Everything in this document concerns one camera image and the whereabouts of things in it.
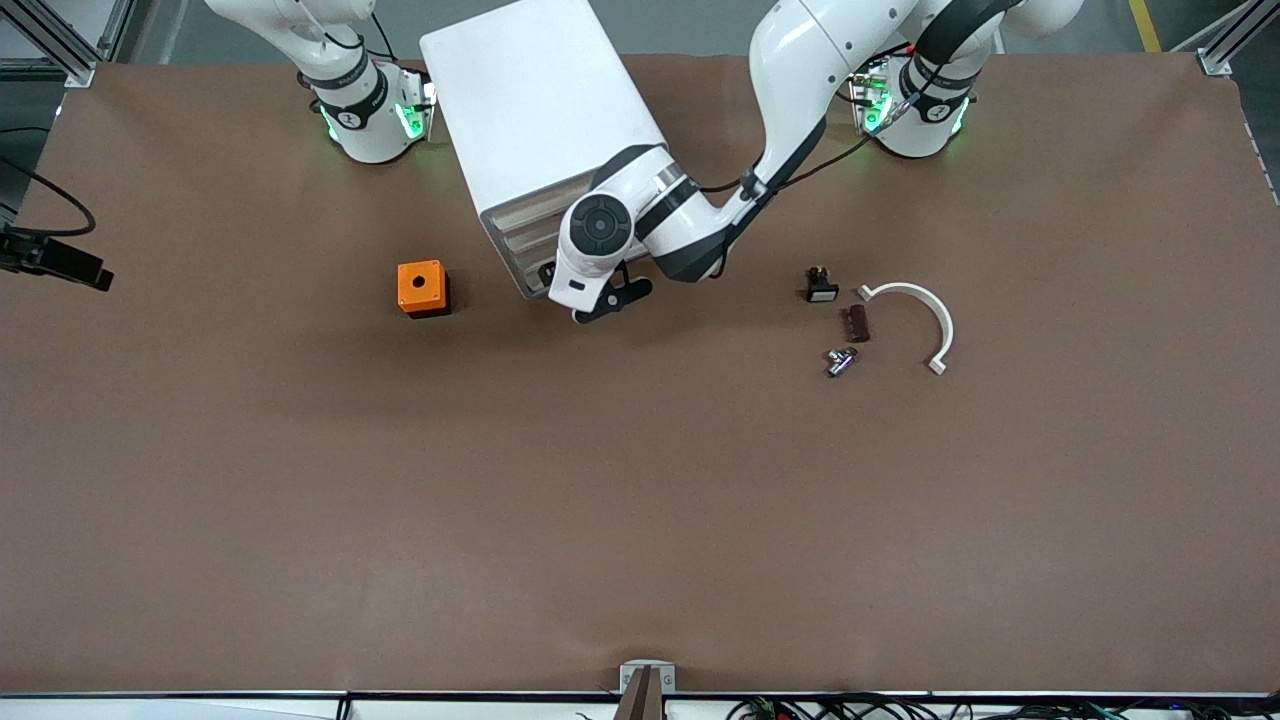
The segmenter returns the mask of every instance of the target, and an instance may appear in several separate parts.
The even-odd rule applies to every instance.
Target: metal frame
[[[0,17],[67,73],[67,87],[88,87],[102,55],[44,0],[0,0]]]
[[[1198,36],[1204,36],[1221,27],[1221,32],[1204,47],[1196,51],[1204,74],[1212,77],[1225,77],[1231,74],[1231,58],[1248,45],[1251,40],[1262,32],[1280,14],[1280,0],[1249,0],[1239,8],[1222,15],[1217,23],[1204,28]]]

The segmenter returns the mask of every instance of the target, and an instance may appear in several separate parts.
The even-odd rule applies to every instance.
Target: round black joint cap
[[[612,195],[588,195],[573,209],[568,238],[584,255],[613,255],[631,238],[631,213]]]

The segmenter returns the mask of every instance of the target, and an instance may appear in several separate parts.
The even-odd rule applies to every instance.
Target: metal bolt fitting
[[[852,347],[832,350],[827,354],[827,359],[831,360],[831,368],[827,368],[827,375],[838,378],[840,375],[844,375],[845,370],[847,370],[849,366],[858,360],[858,351]]]

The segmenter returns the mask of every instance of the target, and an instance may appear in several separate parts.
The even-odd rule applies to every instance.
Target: white curved handle
[[[910,295],[911,297],[919,300],[920,302],[929,306],[933,314],[938,316],[938,324],[942,325],[942,347],[938,348],[937,355],[929,360],[929,369],[937,374],[942,374],[947,370],[946,363],[942,357],[951,350],[951,342],[956,337],[955,323],[951,322],[951,311],[947,306],[942,304],[942,300],[937,295],[933,295],[928,290],[911,283],[888,283],[872,290],[867,286],[858,288],[858,295],[863,296],[863,300],[870,301],[873,297],[886,293],[886,292],[900,292],[902,295]]]

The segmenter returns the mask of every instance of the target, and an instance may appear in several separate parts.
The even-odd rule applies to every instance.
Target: orange cube
[[[415,320],[453,313],[449,274],[439,260],[401,265],[396,275],[396,291],[401,310]]]

